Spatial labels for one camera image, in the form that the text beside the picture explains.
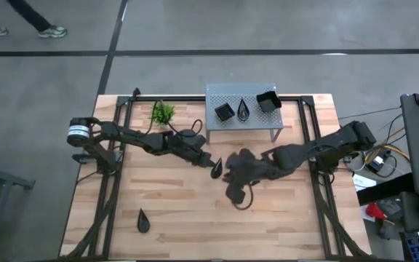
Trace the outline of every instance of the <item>small potted plant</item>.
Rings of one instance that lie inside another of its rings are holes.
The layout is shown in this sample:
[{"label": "small potted plant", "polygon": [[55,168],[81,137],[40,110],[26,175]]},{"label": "small potted plant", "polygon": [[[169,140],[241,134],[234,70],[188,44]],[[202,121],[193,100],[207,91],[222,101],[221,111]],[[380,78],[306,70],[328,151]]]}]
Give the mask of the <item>small potted plant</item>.
[{"label": "small potted plant", "polygon": [[151,121],[160,127],[164,127],[167,123],[171,122],[174,115],[175,107],[173,105],[158,103],[151,116]]}]

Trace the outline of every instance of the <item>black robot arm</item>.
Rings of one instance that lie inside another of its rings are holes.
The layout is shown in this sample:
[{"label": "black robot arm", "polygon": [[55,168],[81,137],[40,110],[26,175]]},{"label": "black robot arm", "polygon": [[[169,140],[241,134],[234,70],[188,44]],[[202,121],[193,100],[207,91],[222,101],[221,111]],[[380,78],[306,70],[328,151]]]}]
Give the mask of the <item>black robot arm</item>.
[{"label": "black robot arm", "polygon": [[[93,132],[94,125],[100,130]],[[143,148],[154,156],[174,154],[181,159],[199,167],[213,167],[212,177],[221,174],[221,168],[211,160],[211,154],[201,147],[206,143],[203,135],[197,135],[193,130],[142,133],[125,127],[119,127],[114,122],[102,122],[94,117],[73,118],[71,120],[67,142],[74,147],[82,147],[97,162],[97,171],[101,173],[114,172],[117,168],[116,153],[104,149],[100,142],[113,140]]]},{"label": "black robot arm", "polygon": [[245,186],[261,180],[276,180],[292,174],[305,160],[314,157],[319,172],[332,173],[339,159],[355,152],[371,149],[376,139],[363,122],[351,122],[333,134],[312,140],[304,145],[278,146],[256,159],[248,149],[233,153],[226,161],[229,169],[224,181],[229,185],[226,196],[237,207],[244,200]]}]

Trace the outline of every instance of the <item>wooden table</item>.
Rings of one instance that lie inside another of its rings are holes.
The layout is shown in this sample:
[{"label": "wooden table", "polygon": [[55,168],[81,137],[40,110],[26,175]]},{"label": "wooden table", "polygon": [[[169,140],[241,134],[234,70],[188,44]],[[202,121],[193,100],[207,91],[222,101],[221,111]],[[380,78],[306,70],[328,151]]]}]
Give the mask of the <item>wooden table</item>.
[{"label": "wooden table", "polygon": [[[101,95],[94,116],[112,120],[116,95]],[[339,128],[331,95],[314,95],[322,135]],[[203,102],[172,102],[174,126],[190,128],[204,122]],[[134,102],[131,129],[148,129],[152,102]],[[311,124],[307,110],[308,124]],[[204,150],[223,161],[240,148],[255,154],[289,143],[304,143],[296,103],[283,102],[284,131],[275,143],[263,131],[220,131]],[[166,128],[153,127],[160,132]],[[227,184],[210,178],[210,169],[191,166],[173,155],[152,156],[127,146],[111,242],[111,259],[297,259],[323,258],[322,242],[308,165],[286,178],[254,186],[255,201],[246,211],[232,207],[225,196]],[[82,166],[79,177],[95,171]],[[61,255],[69,253],[91,226],[100,176],[82,181],[75,190]],[[352,177],[337,171],[332,185],[340,222],[365,252],[370,245],[361,217]],[[151,221],[147,234],[137,230],[138,211]],[[332,250],[332,227],[328,225]],[[100,234],[99,243],[103,242]]]}]

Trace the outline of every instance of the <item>perforated metal shelf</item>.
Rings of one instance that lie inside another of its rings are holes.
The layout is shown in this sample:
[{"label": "perforated metal shelf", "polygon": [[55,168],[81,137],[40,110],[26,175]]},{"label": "perforated metal shelf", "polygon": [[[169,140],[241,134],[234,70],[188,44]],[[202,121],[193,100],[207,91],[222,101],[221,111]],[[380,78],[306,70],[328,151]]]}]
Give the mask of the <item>perforated metal shelf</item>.
[{"label": "perforated metal shelf", "polygon": [[[265,113],[256,101],[257,95],[267,91],[276,91],[276,84],[207,84],[205,87],[207,139],[209,140],[209,131],[271,130],[271,139],[276,140],[280,131],[273,138],[272,130],[281,130],[283,127],[281,110]],[[250,117],[245,122],[237,117],[237,109],[242,98],[250,110]],[[215,108],[224,103],[228,103],[236,115],[222,122]]]}]

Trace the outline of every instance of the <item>gray floor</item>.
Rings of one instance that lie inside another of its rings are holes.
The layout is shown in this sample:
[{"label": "gray floor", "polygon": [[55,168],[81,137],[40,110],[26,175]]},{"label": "gray floor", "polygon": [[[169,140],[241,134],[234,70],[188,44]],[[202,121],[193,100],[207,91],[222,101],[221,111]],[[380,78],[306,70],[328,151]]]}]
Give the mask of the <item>gray floor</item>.
[{"label": "gray floor", "polygon": [[[11,30],[0,38],[0,51],[107,51],[120,1],[29,0],[70,31],[47,41],[0,1],[0,21]],[[419,48],[419,1],[129,0],[117,47],[372,48]],[[65,141],[68,121],[91,115],[104,65],[104,57],[0,57],[0,169],[36,179],[32,192],[11,193],[0,261],[57,256],[79,168]],[[284,93],[332,93],[338,116],[348,116],[398,106],[400,95],[419,92],[419,55],[115,57],[105,92],[198,94],[212,82],[276,82]],[[382,126],[398,114],[340,122],[366,121],[381,140]],[[402,125],[397,121],[393,130]],[[404,140],[397,145],[407,151]],[[398,168],[410,170],[401,158]],[[374,254],[402,258],[399,242],[367,228]]]}]

